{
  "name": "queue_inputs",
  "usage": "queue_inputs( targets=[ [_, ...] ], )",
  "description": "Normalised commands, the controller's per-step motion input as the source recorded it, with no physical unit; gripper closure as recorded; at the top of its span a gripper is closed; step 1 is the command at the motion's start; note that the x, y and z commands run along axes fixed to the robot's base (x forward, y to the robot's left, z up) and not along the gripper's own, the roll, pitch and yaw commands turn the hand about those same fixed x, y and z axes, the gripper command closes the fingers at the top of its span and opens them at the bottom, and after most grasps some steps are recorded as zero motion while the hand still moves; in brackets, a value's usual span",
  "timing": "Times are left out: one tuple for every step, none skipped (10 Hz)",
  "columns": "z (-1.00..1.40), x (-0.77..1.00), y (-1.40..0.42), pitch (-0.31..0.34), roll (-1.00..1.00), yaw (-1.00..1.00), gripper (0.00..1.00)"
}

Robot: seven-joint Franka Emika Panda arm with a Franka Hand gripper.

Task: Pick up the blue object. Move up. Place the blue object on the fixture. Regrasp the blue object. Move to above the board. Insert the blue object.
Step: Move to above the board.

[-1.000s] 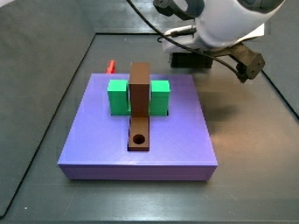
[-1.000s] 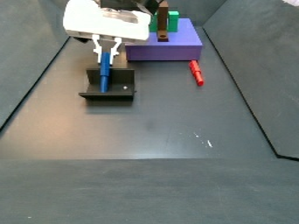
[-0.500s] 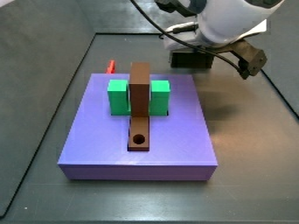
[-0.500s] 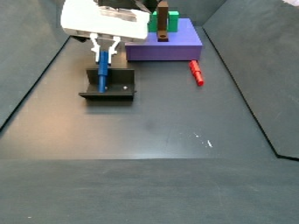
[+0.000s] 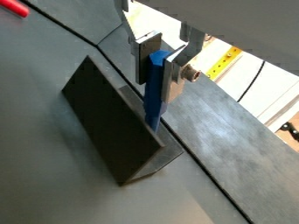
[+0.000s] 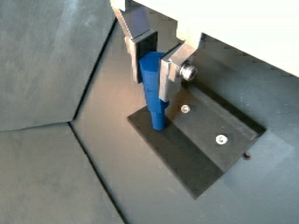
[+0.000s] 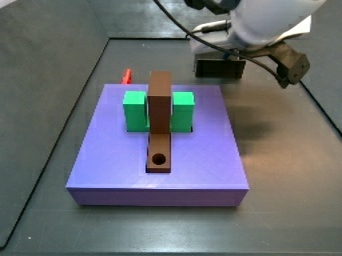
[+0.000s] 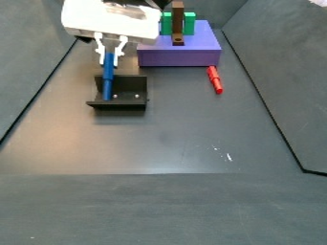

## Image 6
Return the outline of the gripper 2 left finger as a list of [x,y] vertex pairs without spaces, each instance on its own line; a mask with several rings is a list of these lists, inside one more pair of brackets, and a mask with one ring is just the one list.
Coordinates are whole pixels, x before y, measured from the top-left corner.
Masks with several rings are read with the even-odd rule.
[[125,48],[131,55],[133,81],[143,81],[139,60],[157,47],[157,32],[149,27],[145,7],[133,0],[109,0],[117,22],[125,34]]

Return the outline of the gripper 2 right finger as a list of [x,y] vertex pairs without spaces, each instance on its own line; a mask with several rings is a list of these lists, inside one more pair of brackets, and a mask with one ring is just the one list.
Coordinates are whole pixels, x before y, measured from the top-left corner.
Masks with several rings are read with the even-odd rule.
[[180,42],[160,59],[159,98],[164,102],[179,92],[181,79],[189,79],[191,73],[183,74],[183,69],[191,65],[188,58],[199,48],[201,33],[192,29],[176,30],[176,38]]

